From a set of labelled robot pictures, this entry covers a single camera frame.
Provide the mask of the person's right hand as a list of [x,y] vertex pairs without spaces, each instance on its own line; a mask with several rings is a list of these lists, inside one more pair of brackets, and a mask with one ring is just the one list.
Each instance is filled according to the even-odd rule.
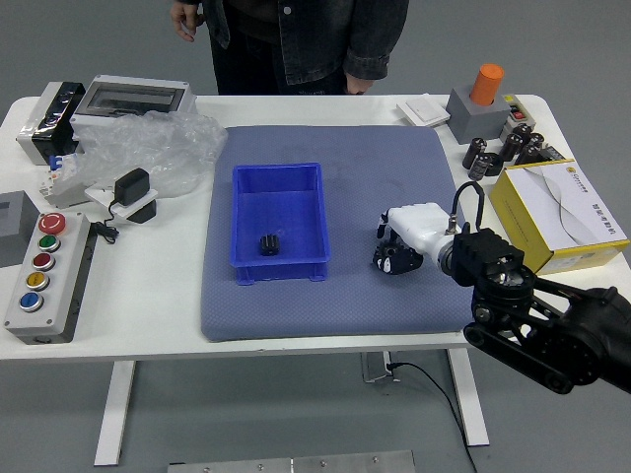
[[194,42],[197,29],[204,23],[200,4],[190,1],[174,1],[170,9],[170,18],[175,34],[187,42]]

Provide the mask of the person's left hand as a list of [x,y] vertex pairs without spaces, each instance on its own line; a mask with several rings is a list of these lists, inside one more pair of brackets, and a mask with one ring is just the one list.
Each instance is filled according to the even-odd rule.
[[365,94],[375,83],[374,80],[360,79],[346,73],[346,94],[360,96]]

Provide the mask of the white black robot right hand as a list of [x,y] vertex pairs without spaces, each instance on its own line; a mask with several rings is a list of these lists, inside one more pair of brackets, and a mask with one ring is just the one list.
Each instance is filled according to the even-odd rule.
[[400,275],[420,268],[428,259],[451,275],[458,232],[456,216],[436,203],[390,208],[380,216],[373,263],[384,273]]

